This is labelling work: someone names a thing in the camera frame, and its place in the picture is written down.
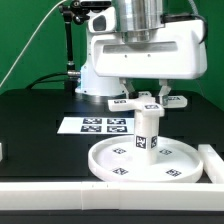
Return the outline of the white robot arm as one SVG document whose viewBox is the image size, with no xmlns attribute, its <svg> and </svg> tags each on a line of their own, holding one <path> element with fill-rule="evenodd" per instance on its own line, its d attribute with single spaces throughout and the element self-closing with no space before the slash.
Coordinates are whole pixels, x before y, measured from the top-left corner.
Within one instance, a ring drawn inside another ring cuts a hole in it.
<svg viewBox="0 0 224 224">
<path fill-rule="evenodd" d="M 170 80 L 207 70 L 208 25 L 196 11 L 166 14 L 163 0 L 80 0 L 87 16 L 87 59 L 76 92 L 93 102 L 135 98 L 131 80 L 157 79 L 169 105 Z"/>
</svg>

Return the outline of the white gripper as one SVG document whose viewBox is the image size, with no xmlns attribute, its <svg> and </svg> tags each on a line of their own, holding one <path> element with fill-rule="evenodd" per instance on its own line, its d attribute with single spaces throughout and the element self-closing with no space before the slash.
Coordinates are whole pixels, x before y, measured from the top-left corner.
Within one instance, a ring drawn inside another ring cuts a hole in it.
<svg viewBox="0 0 224 224">
<path fill-rule="evenodd" d="M 124 43 L 120 33 L 97 35 L 91 41 L 92 65 L 97 75 L 120 77 L 128 99 L 136 97 L 126 78 L 160 79 L 159 103 L 168 104 L 167 79 L 195 79 L 207 70 L 201 20 L 166 23 L 152 31 L 149 42 Z"/>
</svg>

